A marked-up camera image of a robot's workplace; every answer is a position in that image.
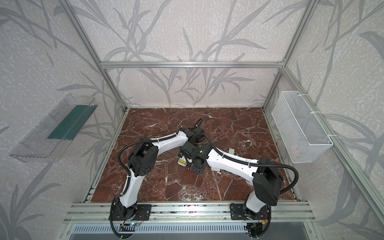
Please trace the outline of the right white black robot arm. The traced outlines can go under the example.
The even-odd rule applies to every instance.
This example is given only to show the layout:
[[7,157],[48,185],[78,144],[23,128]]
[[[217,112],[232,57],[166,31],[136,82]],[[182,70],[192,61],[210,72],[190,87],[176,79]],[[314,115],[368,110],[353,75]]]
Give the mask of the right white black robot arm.
[[[244,217],[252,220],[255,220],[259,213],[268,218],[267,208],[276,206],[279,196],[292,189],[299,180],[299,172],[290,165],[274,164],[268,158],[245,159],[207,144],[199,147],[187,142],[180,147],[179,156],[185,158],[191,165],[190,170],[199,175],[206,167],[210,167],[227,171],[252,183],[254,190],[243,205]],[[294,180],[284,189],[284,178],[280,169],[291,170],[295,175]]]

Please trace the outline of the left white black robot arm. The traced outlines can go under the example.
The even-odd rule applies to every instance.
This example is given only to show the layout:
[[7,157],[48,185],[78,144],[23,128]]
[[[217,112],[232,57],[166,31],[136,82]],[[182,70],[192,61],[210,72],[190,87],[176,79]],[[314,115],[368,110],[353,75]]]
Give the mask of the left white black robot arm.
[[132,218],[137,212],[138,194],[143,180],[154,169],[157,157],[182,147],[187,142],[198,143],[204,138],[203,133],[204,130],[199,126],[180,128],[171,135],[152,139],[143,137],[123,147],[117,154],[117,161],[126,171],[127,180],[122,193],[113,199],[109,220],[123,221]]

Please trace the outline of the red white remote control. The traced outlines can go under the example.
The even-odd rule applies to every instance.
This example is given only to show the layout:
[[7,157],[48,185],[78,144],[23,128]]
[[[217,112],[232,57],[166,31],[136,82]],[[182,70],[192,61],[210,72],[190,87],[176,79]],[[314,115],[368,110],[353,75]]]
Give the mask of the red white remote control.
[[187,160],[185,158],[179,158],[178,160],[178,165],[182,166],[182,167],[186,167],[187,166]]

